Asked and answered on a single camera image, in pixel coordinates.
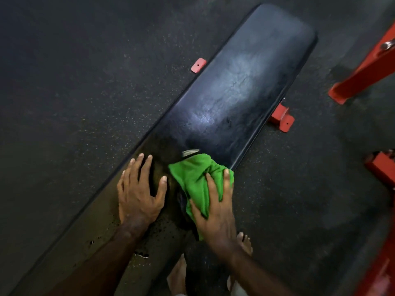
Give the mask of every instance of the green towel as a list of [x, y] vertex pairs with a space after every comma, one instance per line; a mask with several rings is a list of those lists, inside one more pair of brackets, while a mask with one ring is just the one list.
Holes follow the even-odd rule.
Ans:
[[[207, 218], [209, 216], [210, 196], [205, 174], [209, 173], [214, 179], [218, 189], [219, 201], [222, 201], [224, 170], [226, 167], [217, 164], [207, 154], [197, 154], [175, 164], [170, 164], [169, 169], [185, 194], [190, 196], [203, 216]], [[233, 171], [229, 170], [229, 174], [230, 183], [233, 184]], [[195, 222], [189, 199], [186, 204], [186, 213]]]

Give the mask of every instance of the forearm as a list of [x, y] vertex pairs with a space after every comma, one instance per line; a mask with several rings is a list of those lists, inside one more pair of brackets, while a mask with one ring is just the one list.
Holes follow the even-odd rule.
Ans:
[[249, 296], [293, 295], [279, 280], [260, 268], [236, 242], [223, 241], [212, 244], [211, 248], [227, 264]]
[[126, 219], [115, 235], [89, 260], [47, 294], [113, 295], [136, 245], [149, 222], [142, 216]]

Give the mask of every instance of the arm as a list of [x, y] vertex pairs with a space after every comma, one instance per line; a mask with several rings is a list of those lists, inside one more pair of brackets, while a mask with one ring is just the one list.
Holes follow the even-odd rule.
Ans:
[[47, 296], [113, 295], [129, 260], [148, 226], [156, 220], [165, 201], [167, 178], [159, 182], [156, 197], [150, 195], [148, 176], [152, 156], [138, 173], [144, 154], [132, 159], [117, 185], [121, 226], [114, 236]]
[[270, 276], [236, 242], [236, 227], [232, 209], [233, 187], [229, 170], [224, 171], [224, 194], [222, 202], [214, 180], [206, 174], [210, 193], [209, 218], [205, 219], [191, 201], [197, 229], [206, 243], [232, 271], [235, 279], [249, 296], [286, 296], [292, 293], [282, 283]]

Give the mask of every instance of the left hand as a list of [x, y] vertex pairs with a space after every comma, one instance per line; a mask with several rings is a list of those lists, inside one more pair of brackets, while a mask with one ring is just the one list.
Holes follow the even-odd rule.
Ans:
[[119, 219], [121, 223], [129, 216], [136, 217], [136, 215], [152, 223], [156, 220], [165, 204], [166, 176], [162, 176], [160, 179], [156, 196], [153, 197], [150, 194], [148, 176], [152, 163], [151, 155], [147, 157], [141, 168], [140, 180], [138, 180], [143, 158], [144, 154], [140, 154], [137, 160], [131, 159], [118, 182]]

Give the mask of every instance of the finger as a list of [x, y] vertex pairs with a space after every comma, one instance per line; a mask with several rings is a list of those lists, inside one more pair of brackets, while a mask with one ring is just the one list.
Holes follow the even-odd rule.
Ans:
[[132, 185], [137, 185], [139, 183], [139, 170], [141, 166], [141, 162], [143, 161], [144, 154], [139, 154], [139, 157], [136, 159], [136, 162], [133, 164], [130, 170], [130, 183]]
[[191, 204], [191, 211], [192, 211], [192, 214], [193, 214], [193, 216], [194, 216], [194, 218], [195, 218], [195, 222], [196, 222], [197, 229], [200, 229], [201, 226], [203, 225], [203, 223], [204, 223], [206, 220], [205, 220], [204, 217], [201, 215], [200, 210], [197, 208], [197, 206], [195, 205], [195, 203], [193, 202], [193, 200], [190, 199], [189, 202], [190, 202], [190, 204]]
[[148, 193], [149, 193], [148, 177], [149, 177], [149, 170], [151, 168], [151, 163], [152, 163], [152, 155], [148, 155], [143, 167], [141, 168], [140, 181], [139, 181], [143, 189], [148, 190]]
[[231, 185], [230, 185], [229, 169], [224, 170], [224, 194], [222, 195], [222, 201], [225, 204], [232, 203], [232, 192], [231, 192]]
[[130, 184], [130, 172], [131, 172], [131, 168], [133, 167], [135, 162], [136, 162], [136, 159], [131, 159], [129, 164], [128, 164], [128, 167], [125, 170], [125, 174], [123, 175], [124, 189], [127, 189], [129, 187], [129, 184]]
[[210, 195], [210, 212], [211, 209], [216, 209], [219, 205], [217, 186], [211, 175], [206, 173], [207, 186], [209, 187]]
[[125, 174], [125, 170], [122, 171], [121, 178], [118, 181], [118, 184], [116, 185], [116, 188], [118, 189], [118, 195], [121, 195], [121, 193], [124, 191], [124, 185], [123, 185], [123, 176]]
[[155, 202], [160, 205], [162, 209], [165, 205], [165, 196], [167, 191], [167, 176], [162, 176], [158, 185], [158, 192], [155, 196]]

